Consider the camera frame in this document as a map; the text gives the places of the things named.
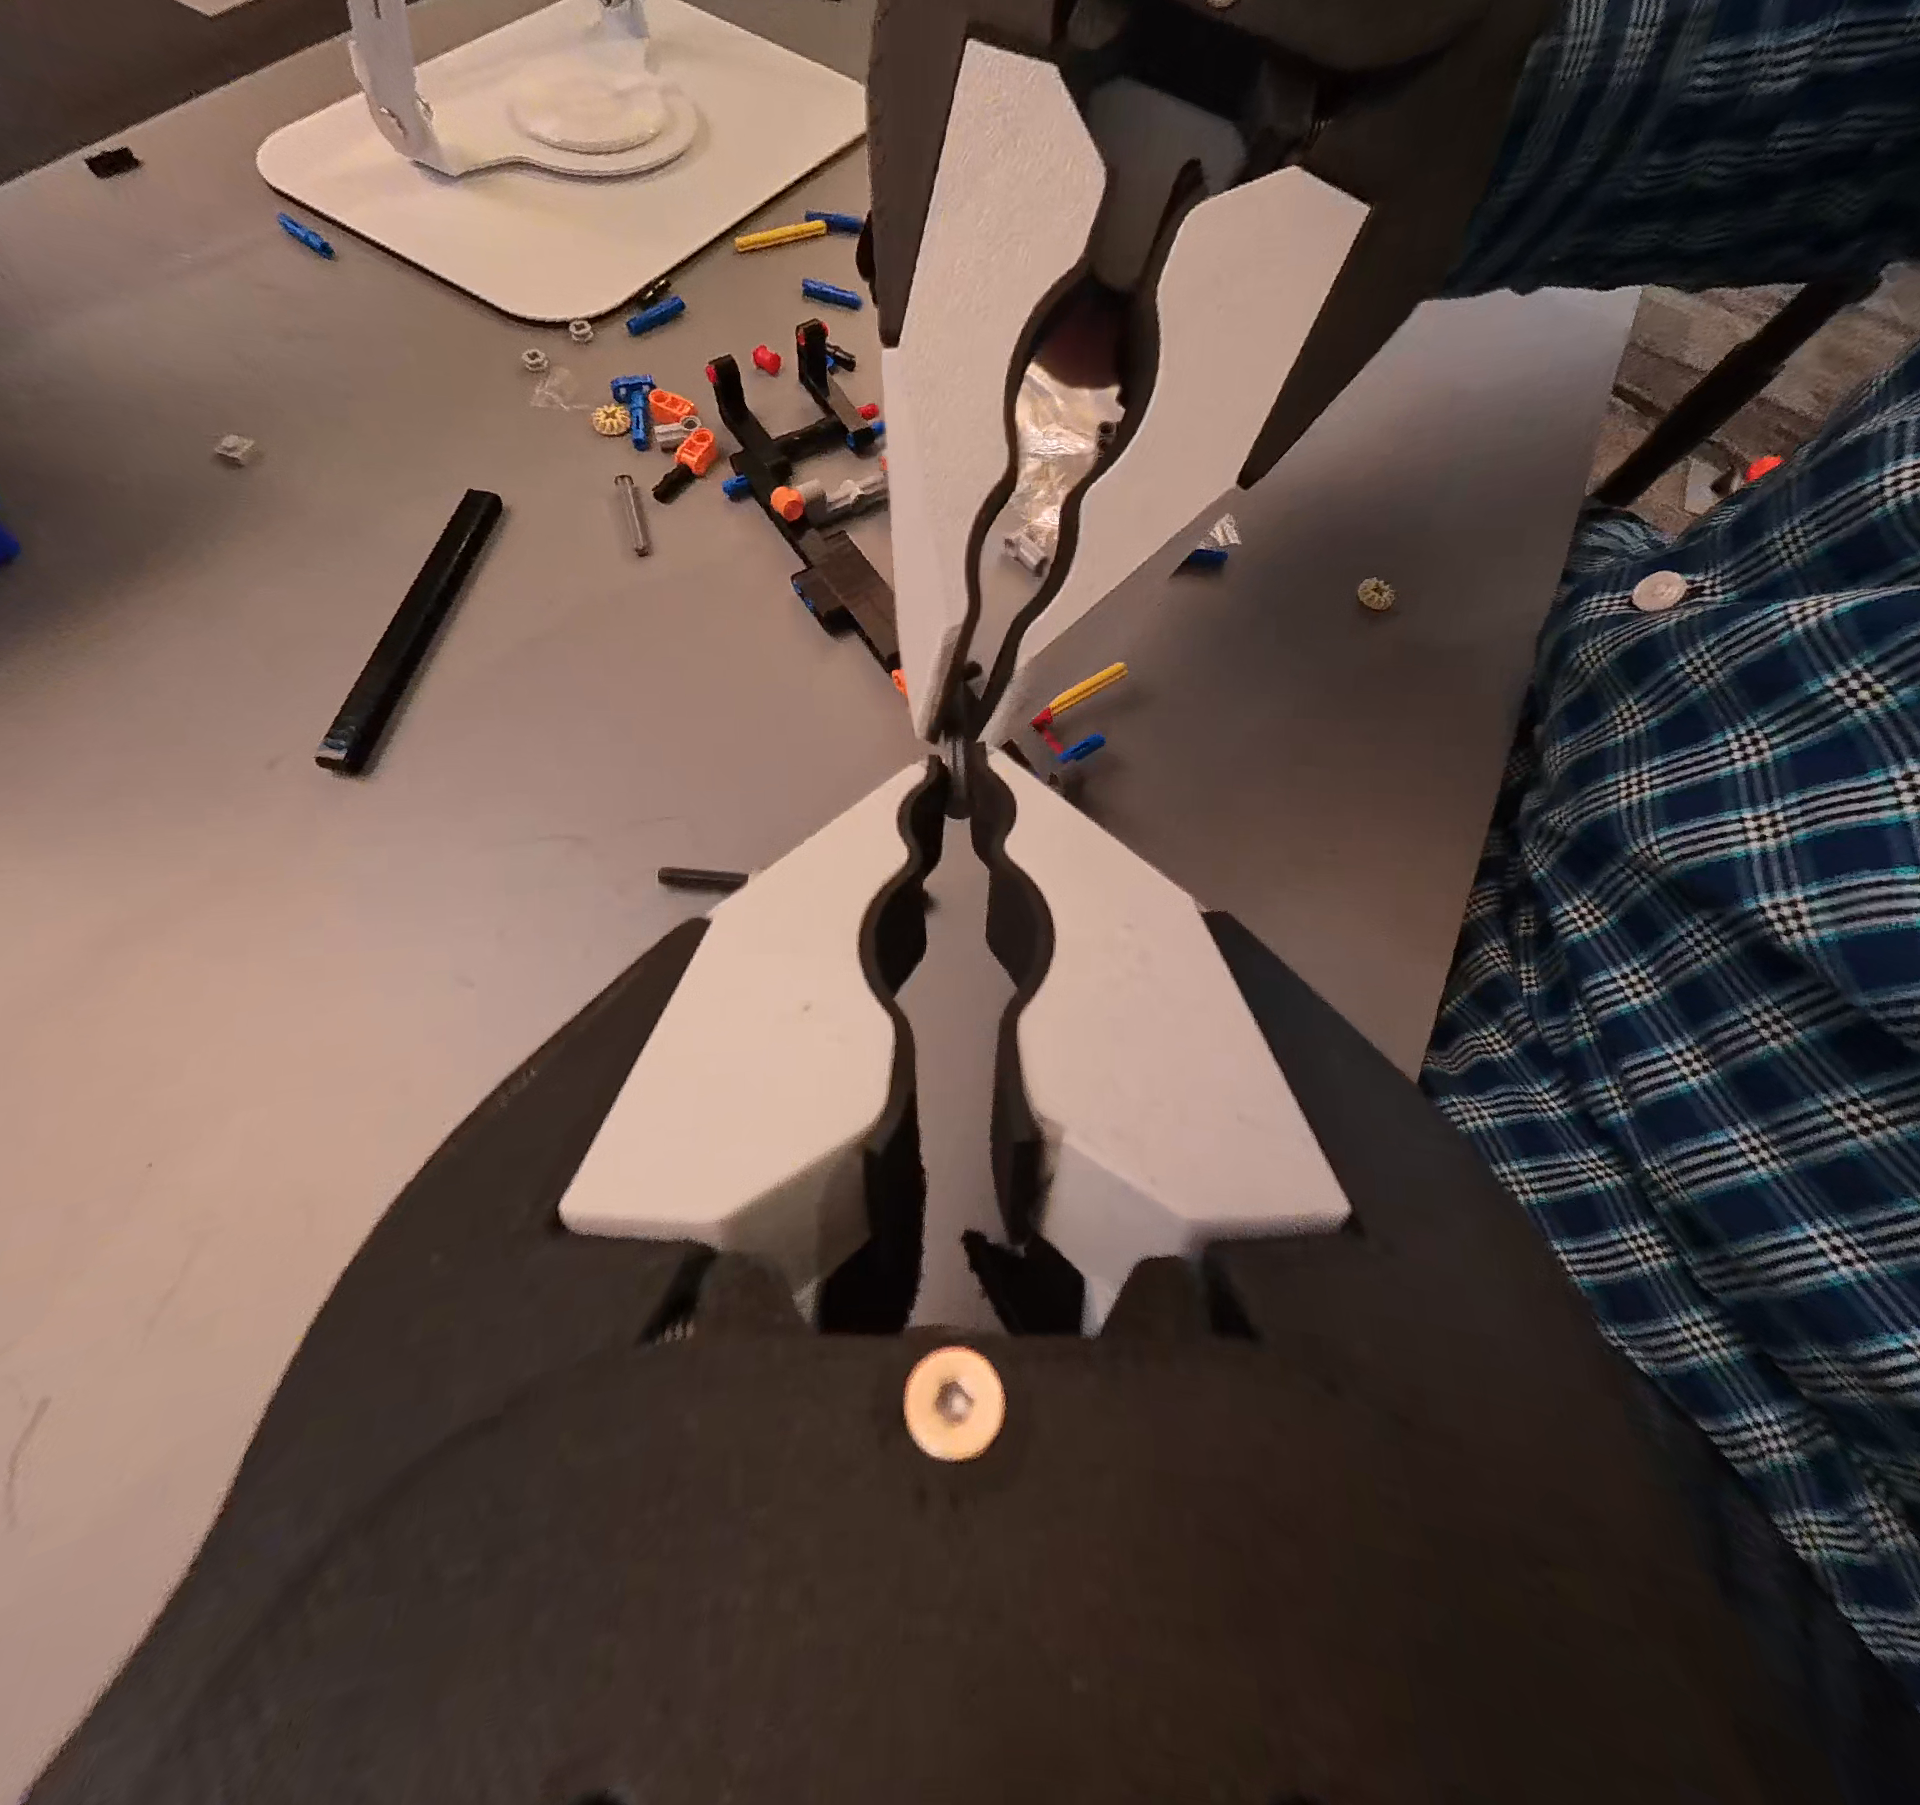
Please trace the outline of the white stand base with arms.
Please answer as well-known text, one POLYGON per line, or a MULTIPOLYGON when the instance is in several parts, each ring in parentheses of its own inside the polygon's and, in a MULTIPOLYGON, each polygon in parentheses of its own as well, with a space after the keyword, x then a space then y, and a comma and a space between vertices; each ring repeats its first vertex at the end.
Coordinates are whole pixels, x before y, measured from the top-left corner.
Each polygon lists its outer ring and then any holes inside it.
POLYGON ((601 318, 851 149, 862 87, 681 0, 559 0, 419 64, 344 0, 360 93, 258 151, 281 198, 493 310, 601 318))

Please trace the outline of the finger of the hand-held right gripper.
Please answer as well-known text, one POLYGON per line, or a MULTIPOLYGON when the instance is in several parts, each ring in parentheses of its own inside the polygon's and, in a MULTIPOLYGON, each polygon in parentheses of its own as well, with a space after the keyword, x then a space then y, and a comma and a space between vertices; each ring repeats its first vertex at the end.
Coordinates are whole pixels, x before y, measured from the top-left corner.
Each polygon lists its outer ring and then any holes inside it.
POLYGON ((1187 213, 1158 277, 1151 386, 1063 506, 1044 600, 1018 635, 983 742, 1026 730, 1049 652, 1224 499, 1368 213, 1300 166, 1187 213))
POLYGON ((1084 267, 1106 182, 1054 64, 963 46, 907 310, 882 347, 893 617, 926 742, 964 666, 976 528, 1010 491, 1029 335, 1084 267))

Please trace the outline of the black metal chair leg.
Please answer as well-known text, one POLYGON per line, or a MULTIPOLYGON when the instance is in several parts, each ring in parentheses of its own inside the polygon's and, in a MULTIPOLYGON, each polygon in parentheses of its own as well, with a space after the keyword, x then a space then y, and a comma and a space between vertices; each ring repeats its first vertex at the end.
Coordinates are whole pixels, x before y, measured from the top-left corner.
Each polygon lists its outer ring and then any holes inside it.
POLYGON ((1752 403, 1829 321, 1866 299, 1882 273, 1852 270, 1798 288, 1765 325, 1741 340, 1702 377, 1615 471, 1588 493, 1591 504, 1628 508, 1671 466, 1752 403))

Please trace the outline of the person's plaid shirt torso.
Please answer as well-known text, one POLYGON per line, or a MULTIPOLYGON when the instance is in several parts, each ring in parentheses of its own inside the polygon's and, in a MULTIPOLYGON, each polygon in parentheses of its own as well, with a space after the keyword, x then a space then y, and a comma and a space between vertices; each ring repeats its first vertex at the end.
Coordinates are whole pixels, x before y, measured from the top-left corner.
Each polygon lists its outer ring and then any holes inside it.
POLYGON ((1916 1705, 1916 351, 1583 518, 1423 1088, 1916 1705))

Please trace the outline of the scattered small lego pieces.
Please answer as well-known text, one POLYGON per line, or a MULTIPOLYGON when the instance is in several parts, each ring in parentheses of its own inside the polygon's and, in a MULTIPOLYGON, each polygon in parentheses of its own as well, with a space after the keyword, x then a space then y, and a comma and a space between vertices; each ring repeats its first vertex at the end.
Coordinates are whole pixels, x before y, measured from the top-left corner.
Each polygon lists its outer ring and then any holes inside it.
MULTIPOLYGON (((851 357, 851 365, 841 369, 839 378, 849 391, 847 377, 855 371, 856 359, 839 342, 836 343, 851 357)), ((793 365, 793 343, 785 353, 767 345, 756 345, 751 353, 751 365, 754 372, 775 378, 784 365, 793 365)), ((708 483, 728 504, 754 508, 754 504, 738 502, 728 493, 731 442, 723 436, 718 416, 714 424, 704 422, 704 414, 692 397, 674 393, 652 375, 627 372, 612 377, 608 393, 602 403, 606 402, 624 403, 631 414, 630 436, 618 442, 630 445, 640 455, 657 455, 658 460, 658 478, 648 491, 640 486, 633 471, 622 471, 631 474, 640 490, 648 526, 651 514, 697 491, 702 483, 708 483)), ((907 691, 902 661, 896 673, 885 674, 891 688, 899 693, 907 691)))

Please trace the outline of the small clear plastic bag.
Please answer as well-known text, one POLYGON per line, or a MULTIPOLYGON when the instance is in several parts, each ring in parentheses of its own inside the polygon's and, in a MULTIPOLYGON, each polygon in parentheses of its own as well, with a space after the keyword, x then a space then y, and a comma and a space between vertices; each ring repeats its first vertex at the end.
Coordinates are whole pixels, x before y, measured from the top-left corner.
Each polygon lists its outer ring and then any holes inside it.
POLYGON ((1113 442, 1123 412, 1113 387, 1077 387, 1029 365, 1015 402, 1016 477, 1002 511, 1002 548, 1044 578, 1066 498, 1113 442))

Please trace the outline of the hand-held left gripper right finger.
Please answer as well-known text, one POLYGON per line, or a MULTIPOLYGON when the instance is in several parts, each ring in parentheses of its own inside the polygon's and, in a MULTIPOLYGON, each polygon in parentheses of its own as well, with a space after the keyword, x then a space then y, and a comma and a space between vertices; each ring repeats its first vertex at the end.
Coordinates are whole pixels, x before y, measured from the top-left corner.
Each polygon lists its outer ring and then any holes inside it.
POLYGON ((1340 1232, 1351 1204, 1212 916, 1026 768, 968 768, 986 944, 1010 982, 963 1250, 1006 1330, 1100 1330, 1135 1269, 1340 1232))

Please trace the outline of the black square bar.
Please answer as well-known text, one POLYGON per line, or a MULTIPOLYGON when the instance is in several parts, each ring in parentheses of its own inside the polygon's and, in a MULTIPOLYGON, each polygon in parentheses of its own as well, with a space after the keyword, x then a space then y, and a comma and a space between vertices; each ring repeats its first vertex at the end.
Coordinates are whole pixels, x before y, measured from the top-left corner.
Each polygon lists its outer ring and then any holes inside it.
POLYGON ((317 742, 314 764, 319 770, 357 779, 372 765, 467 577, 488 549, 502 504, 497 493, 467 491, 455 506, 317 742))

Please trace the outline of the small black lego pin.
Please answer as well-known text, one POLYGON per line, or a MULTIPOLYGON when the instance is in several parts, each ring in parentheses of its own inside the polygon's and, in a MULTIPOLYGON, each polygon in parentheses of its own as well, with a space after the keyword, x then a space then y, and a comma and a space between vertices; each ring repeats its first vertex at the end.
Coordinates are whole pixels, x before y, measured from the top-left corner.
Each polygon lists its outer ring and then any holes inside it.
POLYGON ((983 668, 977 661, 959 659, 941 687, 936 737, 947 764, 948 809, 957 813, 966 813, 971 804, 982 680, 983 668))

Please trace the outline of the black lego frame assembly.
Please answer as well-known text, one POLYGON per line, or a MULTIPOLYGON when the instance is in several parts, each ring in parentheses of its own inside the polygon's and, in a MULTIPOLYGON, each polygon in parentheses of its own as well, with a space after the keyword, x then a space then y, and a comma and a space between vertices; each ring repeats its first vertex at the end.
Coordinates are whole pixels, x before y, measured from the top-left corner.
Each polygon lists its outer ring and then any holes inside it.
POLYGON ((885 510, 884 424, 873 403, 851 399, 851 357, 827 327, 794 328, 793 365, 813 418, 784 432, 754 416, 734 357, 706 365, 723 436, 731 442, 728 493, 751 502, 794 557, 788 585, 826 632, 856 639, 885 673, 900 666, 893 596, 853 537, 855 523, 885 510))

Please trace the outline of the person's right forearm plaid sleeve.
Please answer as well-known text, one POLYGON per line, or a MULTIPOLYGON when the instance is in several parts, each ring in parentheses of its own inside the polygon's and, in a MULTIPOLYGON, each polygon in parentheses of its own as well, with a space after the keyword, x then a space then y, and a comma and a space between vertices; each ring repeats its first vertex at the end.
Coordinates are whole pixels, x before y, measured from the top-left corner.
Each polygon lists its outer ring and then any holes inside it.
POLYGON ((1558 0, 1442 295, 1916 255, 1917 0, 1558 0))

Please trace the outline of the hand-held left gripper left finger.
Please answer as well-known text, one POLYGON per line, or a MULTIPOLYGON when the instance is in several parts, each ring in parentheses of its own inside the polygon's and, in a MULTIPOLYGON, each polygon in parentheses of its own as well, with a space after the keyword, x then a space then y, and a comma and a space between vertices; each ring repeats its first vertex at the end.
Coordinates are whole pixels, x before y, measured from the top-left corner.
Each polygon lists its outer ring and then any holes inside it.
POLYGON ((819 1330, 902 1330, 928 1180, 899 995, 948 770, 924 760, 718 903, 559 1202, 581 1237, 767 1264, 819 1330))

